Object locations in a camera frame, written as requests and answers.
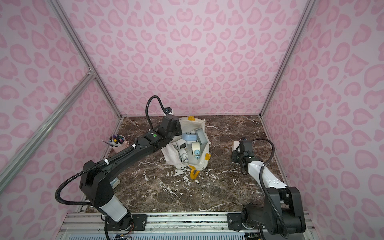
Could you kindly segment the white canvas tote bag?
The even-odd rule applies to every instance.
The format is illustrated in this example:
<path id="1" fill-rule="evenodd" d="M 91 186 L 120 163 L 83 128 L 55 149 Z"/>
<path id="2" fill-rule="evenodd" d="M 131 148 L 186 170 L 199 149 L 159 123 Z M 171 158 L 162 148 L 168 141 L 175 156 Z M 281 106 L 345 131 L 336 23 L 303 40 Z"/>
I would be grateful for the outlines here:
<path id="1" fill-rule="evenodd" d="M 180 118 L 180 123 L 182 127 L 182 133 L 196 134 L 196 130 L 200 128 L 202 128 L 206 133 L 205 120 L 189 116 Z M 190 178 L 195 180 L 199 173 L 206 169 L 208 162 L 211 159 L 211 141 L 209 140 L 209 142 L 210 143 L 206 145 L 204 151 L 201 152 L 201 157 L 196 159 L 192 152 L 193 142 L 187 142 L 183 140 L 182 135 L 174 137 L 171 143 L 162 149 L 166 164 L 176 166 L 177 168 L 189 167 L 191 169 Z"/>

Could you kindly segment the white square alarm clock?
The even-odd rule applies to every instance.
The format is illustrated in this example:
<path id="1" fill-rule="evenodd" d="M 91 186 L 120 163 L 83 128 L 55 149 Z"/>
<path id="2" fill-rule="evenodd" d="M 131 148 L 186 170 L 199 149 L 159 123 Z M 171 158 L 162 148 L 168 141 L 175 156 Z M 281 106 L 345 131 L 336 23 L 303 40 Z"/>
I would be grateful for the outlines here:
<path id="1" fill-rule="evenodd" d="M 240 142 L 234 141 L 233 142 L 233 151 L 238 151 L 240 149 Z"/>

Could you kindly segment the light blue alarm clock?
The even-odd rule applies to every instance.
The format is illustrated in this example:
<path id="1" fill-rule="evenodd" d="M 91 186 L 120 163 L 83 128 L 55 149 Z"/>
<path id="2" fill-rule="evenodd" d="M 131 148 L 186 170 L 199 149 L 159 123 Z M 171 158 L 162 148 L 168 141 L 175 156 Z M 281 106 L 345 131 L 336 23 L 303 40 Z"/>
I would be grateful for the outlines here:
<path id="1" fill-rule="evenodd" d="M 196 142 L 198 136 L 195 133 L 182 133 L 182 139 L 187 142 Z"/>

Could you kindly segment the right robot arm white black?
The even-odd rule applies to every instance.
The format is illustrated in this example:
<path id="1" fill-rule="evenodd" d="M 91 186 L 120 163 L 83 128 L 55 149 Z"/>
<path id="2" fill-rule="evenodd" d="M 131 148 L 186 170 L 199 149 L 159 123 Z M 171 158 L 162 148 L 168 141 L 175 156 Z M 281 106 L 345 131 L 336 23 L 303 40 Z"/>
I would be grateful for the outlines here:
<path id="1" fill-rule="evenodd" d="M 307 229 L 301 193 L 296 187 L 289 187 L 280 181 L 269 169 L 274 158 L 275 145 L 265 139 L 271 146 L 271 154 L 266 161 L 256 156 L 253 143 L 257 139 L 242 138 L 233 143 L 232 163 L 241 167 L 241 173 L 251 176 L 264 193 L 264 205 L 246 204 L 239 214 L 228 214 L 227 223 L 230 230 L 259 229 L 260 236 L 267 230 L 271 235 L 288 238 L 292 234 L 304 233 Z"/>

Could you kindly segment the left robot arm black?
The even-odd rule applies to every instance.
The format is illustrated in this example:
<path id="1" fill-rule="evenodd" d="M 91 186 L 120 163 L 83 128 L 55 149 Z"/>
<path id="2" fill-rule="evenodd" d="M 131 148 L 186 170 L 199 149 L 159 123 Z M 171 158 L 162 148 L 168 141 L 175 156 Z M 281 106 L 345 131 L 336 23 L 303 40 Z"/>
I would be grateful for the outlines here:
<path id="1" fill-rule="evenodd" d="M 181 134 L 179 118 L 169 114 L 163 117 L 157 127 L 137 138 L 128 148 L 103 161 L 88 161 L 84 165 L 83 170 L 88 172 L 81 176 L 80 190 L 91 205 L 106 216 L 107 223 L 126 230 L 133 221 L 129 210 L 116 196 L 111 181 L 137 161 L 166 147 Z"/>

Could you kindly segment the pink pen holder cup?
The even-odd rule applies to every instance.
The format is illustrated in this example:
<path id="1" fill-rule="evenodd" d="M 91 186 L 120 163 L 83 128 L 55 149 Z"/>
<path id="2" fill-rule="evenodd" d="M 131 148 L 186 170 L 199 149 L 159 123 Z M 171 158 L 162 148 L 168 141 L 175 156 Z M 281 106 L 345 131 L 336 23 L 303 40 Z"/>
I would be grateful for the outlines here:
<path id="1" fill-rule="evenodd" d="M 101 140 L 101 142 L 108 145 L 115 153 L 119 153 L 129 146 L 129 141 L 123 135 L 112 135 L 108 141 Z"/>

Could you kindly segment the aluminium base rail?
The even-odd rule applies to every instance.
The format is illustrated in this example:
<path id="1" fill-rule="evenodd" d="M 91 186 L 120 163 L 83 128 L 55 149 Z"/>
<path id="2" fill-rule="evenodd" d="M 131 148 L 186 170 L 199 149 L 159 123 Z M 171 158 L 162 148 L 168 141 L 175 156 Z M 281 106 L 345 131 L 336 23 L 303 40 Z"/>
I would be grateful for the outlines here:
<path id="1" fill-rule="evenodd" d="M 67 214 L 58 240 L 257 240 L 239 212 L 138 213 L 133 230 L 104 231 L 100 214 Z"/>

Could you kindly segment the aluminium corner frame post left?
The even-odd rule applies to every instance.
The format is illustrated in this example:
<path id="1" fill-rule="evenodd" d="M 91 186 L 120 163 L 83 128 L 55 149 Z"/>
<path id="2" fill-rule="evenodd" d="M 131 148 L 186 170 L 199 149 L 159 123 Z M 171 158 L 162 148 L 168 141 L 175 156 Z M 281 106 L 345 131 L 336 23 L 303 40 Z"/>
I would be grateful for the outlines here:
<path id="1" fill-rule="evenodd" d="M 111 94 L 108 92 L 106 85 L 103 83 L 98 71 L 96 70 L 96 67 L 94 63 L 92 62 L 90 55 L 88 54 L 84 44 L 82 43 L 81 39 L 79 38 L 78 34 L 76 33 L 75 29 L 73 28 L 73 25 L 71 24 L 70 18 L 66 14 L 66 12 L 63 9 L 63 6 L 61 5 L 60 1 L 52 1 L 49 0 L 48 4 L 51 6 L 53 12 L 57 16 L 59 22 L 61 23 L 62 27 L 66 31 L 68 37 L 72 41 L 75 49 L 77 50 L 78 54 L 80 55 L 83 62 L 86 64 L 87 68 L 89 69 L 89 72 L 94 75 L 97 84 L 99 88 L 101 89 L 104 97 L 106 98 L 107 102 L 109 103 L 110 107 L 113 109 L 114 113 L 118 117 L 118 119 L 122 119 L 123 115 L 121 114 L 120 110 L 118 109 L 115 101 L 113 100 Z"/>

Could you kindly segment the aluminium corner frame post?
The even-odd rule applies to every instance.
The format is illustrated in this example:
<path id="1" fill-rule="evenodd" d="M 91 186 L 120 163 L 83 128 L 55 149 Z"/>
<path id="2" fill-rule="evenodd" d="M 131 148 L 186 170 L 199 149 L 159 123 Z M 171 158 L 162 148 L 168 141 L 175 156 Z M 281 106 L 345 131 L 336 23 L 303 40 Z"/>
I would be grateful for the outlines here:
<path id="1" fill-rule="evenodd" d="M 268 92 L 266 101 L 262 107 L 260 114 L 259 114 L 261 119 L 263 119 L 267 115 L 267 110 L 268 110 L 268 107 L 272 101 L 272 98 L 273 98 L 273 96 L 274 96 L 274 94 L 275 94 L 275 92 L 279 86 L 279 83 L 283 77 L 283 74 L 285 73 L 286 68 L 289 66 L 290 60 L 291 60 L 293 54 L 295 53 L 295 49 L 296 49 L 302 35 L 304 34 L 304 31 L 305 31 L 313 13 L 314 13 L 314 11 L 316 10 L 318 3 L 319 3 L 319 1 L 309 0 L 309 1 L 307 1 L 306 5 L 305 5 L 305 8 L 303 10 L 303 14 L 301 15 L 299 22 L 298 22 L 298 25 L 297 25 L 295 31 L 293 32 L 293 35 L 289 41 L 289 44 L 288 44 L 288 47 L 285 51 L 284 57 L 283 57 L 280 65 L 279 65 L 278 71 L 275 75 L 275 78 L 272 82 L 271 88 Z"/>
<path id="2" fill-rule="evenodd" d="M 94 75 L 97 84 L 99 88 L 101 89 L 104 97 L 106 98 L 107 102 L 109 103 L 110 107 L 113 109 L 114 113 L 118 117 L 118 119 L 122 119 L 123 115 L 121 114 L 120 110 L 118 109 L 115 101 L 113 100 L 111 94 L 108 92 L 106 85 L 103 83 L 98 71 L 96 70 L 96 67 L 94 63 L 92 62 L 90 55 L 88 54 L 84 44 L 82 43 L 81 39 L 79 38 L 78 34 L 76 33 L 75 29 L 73 28 L 73 25 L 71 24 L 70 18 L 66 14 L 66 12 L 63 9 L 63 6 L 61 5 L 60 1 L 52 1 L 49 0 L 48 4 L 51 6 L 53 12 L 57 16 L 59 22 L 61 23 L 62 27 L 66 31 L 68 37 L 72 41 L 75 49 L 77 50 L 78 54 L 80 55 L 83 62 L 86 64 L 87 68 L 89 69 L 89 72 Z"/>

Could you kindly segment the aluminium corner frame post right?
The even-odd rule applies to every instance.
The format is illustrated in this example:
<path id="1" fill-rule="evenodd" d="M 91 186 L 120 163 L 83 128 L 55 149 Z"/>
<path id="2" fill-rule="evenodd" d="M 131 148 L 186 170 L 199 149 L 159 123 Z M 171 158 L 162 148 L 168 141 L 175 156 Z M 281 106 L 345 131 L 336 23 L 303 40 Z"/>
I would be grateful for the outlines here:
<path id="1" fill-rule="evenodd" d="M 296 49 L 302 35 L 304 34 L 304 31 L 305 31 L 313 13 L 314 13 L 314 11 L 316 10 L 318 3 L 319 3 L 319 1 L 309 0 L 309 1 L 307 1 L 306 5 L 305 5 L 305 8 L 303 10 L 303 14 L 301 15 L 299 22 L 298 22 L 298 25 L 297 25 L 295 31 L 293 32 L 293 35 L 289 41 L 289 44 L 288 44 L 288 47 L 285 51 L 284 57 L 283 57 L 280 65 L 279 65 L 278 71 L 275 75 L 275 78 L 272 82 L 271 88 L 268 92 L 266 101 L 262 107 L 260 114 L 259 114 L 261 119 L 263 119 L 267 115 L 267 110 L 268 110 L 268 107 L 272 101 L 272 98 L 273 98 L 273 96 L 274 96 L 274 94 L 275 94 L 275 92 L 279 86 L 279 83 L 283 77 L 283 74 L 285 73 L 286 68 L 289 66 L 290 60 L 291 60 L 293 54 L 295 53 L 295 49 Z"/>

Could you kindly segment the aluminium diagonal frame bar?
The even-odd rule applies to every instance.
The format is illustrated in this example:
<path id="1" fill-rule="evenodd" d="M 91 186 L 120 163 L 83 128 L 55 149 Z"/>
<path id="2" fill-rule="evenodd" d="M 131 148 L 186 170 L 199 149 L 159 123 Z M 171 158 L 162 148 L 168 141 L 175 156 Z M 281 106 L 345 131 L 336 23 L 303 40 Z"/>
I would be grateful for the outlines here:
<path id="1" fill-rule="evenodd" d="M 77 101 L 79 96 L 84 92 L 94 78 L 94 72 L 88 72 L 82 81 L 74 87 L 74 89 L 58 105 L 53 113 L 34 132 L 31 138 L 29 138 L 29 140 L 20 148 L 13 158 L 11 158 L 10 162 L 1 172 L 1 193 L 5 191 L 16 175 L 22 170 L 27 161 L 41 146 L 44 140 L 61 121 L 61 119 L 68 112 L 69 108 Z"/>

